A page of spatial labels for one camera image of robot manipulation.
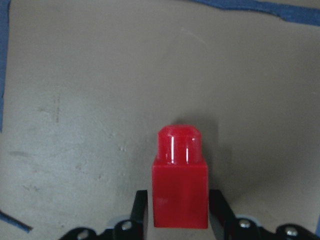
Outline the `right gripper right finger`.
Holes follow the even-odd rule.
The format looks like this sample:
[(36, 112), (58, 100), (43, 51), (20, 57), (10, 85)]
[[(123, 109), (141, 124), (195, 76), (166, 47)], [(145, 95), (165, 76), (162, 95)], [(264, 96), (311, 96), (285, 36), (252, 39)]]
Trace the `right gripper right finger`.
[(217, 240), (260, 240), (258, 225), (250, 218), (236, 216), (220, 190), (209, 191), (209, 220)]

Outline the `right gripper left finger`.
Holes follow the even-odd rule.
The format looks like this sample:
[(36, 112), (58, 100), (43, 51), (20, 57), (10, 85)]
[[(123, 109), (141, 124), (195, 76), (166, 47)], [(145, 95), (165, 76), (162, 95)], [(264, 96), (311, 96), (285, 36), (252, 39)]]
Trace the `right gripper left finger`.
[(146, 240), (148, 230), (148, 191), (135, 194), (129, 218), (115, 224), (110, 231), (110, 240)]

